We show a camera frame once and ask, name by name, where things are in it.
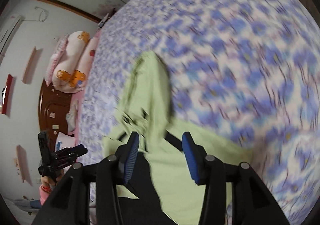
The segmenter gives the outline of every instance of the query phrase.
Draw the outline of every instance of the wooden headboard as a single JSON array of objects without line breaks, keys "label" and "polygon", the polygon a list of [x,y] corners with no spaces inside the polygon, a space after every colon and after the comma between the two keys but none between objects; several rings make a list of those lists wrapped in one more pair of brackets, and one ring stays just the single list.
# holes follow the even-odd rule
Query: wooden headboard
[{"label": "wooden headboard", "polygon": [[68,134],[66,114],[69,112],[71,93],[63,93],[54,89],[52,84],[48,87],[43,80],[39,97],[39,126],[40,130],[49,130],[49,148],[54,146],[59,132]]}]

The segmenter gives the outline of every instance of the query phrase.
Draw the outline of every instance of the silver rivet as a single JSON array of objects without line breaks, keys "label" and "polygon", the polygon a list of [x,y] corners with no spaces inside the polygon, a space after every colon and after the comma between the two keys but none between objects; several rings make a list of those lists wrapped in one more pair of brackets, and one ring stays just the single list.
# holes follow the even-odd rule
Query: silver rivet
[{"label": "silver rivet", "polygon": [[213,156],[213,155],[206,155],[206,156],[205,156],[205,159],[206,159],[207,161],[209,161],[209,162],[211,162],[211,161],[214,161],[214,160],[215,160],[215,158],[214,158],[214,156]]},{"label": "silver rivet", "polygon": [[240,165],[243,169],[248,169],[250,167],[250,165],[246,162],[241,163]]},{"label": "silver rivet", "polygon": [[108,161],[113,162],[113,161],[117,160],[117,157],[115,155],[110,155],[110,156],[108,156],[107,159],[108,159]]},{"label": "silver rivet", "polygon": [[74,163],[74,164],[72,165],[73,169],[79,169],[81,166],[82,166],[81,163]]}]

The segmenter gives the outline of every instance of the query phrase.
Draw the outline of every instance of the mattress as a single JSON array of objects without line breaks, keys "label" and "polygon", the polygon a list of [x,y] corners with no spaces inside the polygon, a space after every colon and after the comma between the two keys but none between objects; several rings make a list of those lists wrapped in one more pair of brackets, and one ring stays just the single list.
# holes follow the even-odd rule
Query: mattress
[{"label": "mattress", "polygon": [[[167,66],[174,115],[254,149],[252,166],[290,224],[320,191],[320,30],[298,0],[130,0],[104,26],[81,107],[84,164],[101,139],[135,59]],[[95,187],[91,188],[95,198]],[[228,207],[228,222],[231,221]]]}]

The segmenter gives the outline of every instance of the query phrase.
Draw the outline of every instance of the person's arm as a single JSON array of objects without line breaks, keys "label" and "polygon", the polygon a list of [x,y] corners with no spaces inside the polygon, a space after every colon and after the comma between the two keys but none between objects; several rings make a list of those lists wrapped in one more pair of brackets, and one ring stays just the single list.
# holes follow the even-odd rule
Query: person's arm
[{"label": "person's arm", "polygon": [[50,185],[55,186],[62,179],[63,176],[64,170],[61,169],[61,174],[59,175],[59,177],[57,177],[57,182],[52,180],[52,178],[49,176],[41,177],[41,185],[39,187],[41,205],[44,204],[44,202],[47,200],[52,191]]}]

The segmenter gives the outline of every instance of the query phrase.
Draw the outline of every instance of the wall outlet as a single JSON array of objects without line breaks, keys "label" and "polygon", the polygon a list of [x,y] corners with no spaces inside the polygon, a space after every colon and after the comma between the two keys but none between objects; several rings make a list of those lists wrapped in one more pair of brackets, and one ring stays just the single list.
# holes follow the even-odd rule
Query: wall outlet
[{"label": "wall outlet", "polygon": [[37,184],[41,184],[41,179],[40,178],[35,178],[35,181]]}]

